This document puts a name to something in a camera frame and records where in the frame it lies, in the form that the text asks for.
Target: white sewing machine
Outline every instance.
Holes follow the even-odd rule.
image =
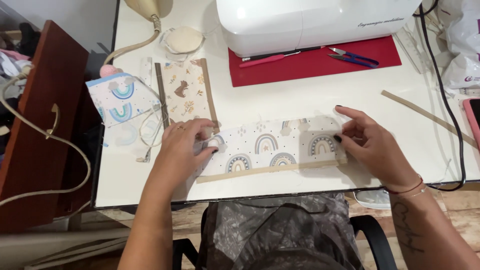
[[[384,37],[421,0],[216,0],[228,47],[239,57]]]

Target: white table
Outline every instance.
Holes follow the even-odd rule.
[[[337,104],[363,110],[392,132],[413,168],[427,183],[458,181],[458,140],[426,117],[381,96],[382,90],[405,98],[451,123],[440,93],[433,90],[431,74],[418,74],[397,44],[402,65],[346,74],[233,88],[228,69],[227,46],[216,14],[215,0],[175,0],[171,12],[161,19],[162,29],[188,25],[208,33],[199,55],[208,63],[212,96],[221,130],[245,123],[275,119],[298,119],[332,114]],[[120,1],[115,48],[122,48],[152,35],[152,24]],[[165,61],[158,40],[128,52],[114,61],[125,72],[138,75],[142,57]],[[158,91],[155,78],[153,88]],[[472,136],[458,101],[450,106],[462,130]],[[467,180],[480,179],[479,152],[465,147]],[[155,157],[160,147],[152,150]],[[153,166],[138,163],[132,155],[104,147],[96,193],[97,207],[136,205]],[[342,168],[321,169],[318,176],[297,172],[250,175],[205,184],[186,183],[174,196],[176,201],[208,201],[226,198],[279,194],[320,193],[379,187],[353,158]]]

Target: black nail polish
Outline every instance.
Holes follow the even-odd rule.
[[[340,138],[340,136],[338,136],[338,135],[333,135],[333,139],[335,139],[339,143],[342,142],[342,138]]]

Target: smartphone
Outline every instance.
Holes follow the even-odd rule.
[[[465,114],[467,115],[468,123],[472,128],[473,137],[477,144],[480,145],[480,98],[469,98],[463,101]]]

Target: blue thread snips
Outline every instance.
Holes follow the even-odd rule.
[[[347,52],[347,51],[344,51],[344,50],[341,50],[341,49],[335,49],[335,48],[329,48],[329,49],[338,53],[338,54],[329,54],[329,56],[331,56],[335,59],[339,59],[339,60],[347,61],[347,62],[350,62],[350,63],[366,66],[366,67],[369,67],[369,68],[378,67],[379,62],[375,61],[373,59],[366,58],[366,57],[363,57],[363,56],[360,56],[360,55],[357,55],[357,54],[354,54],[354,53],[351,53],[351,52]]]

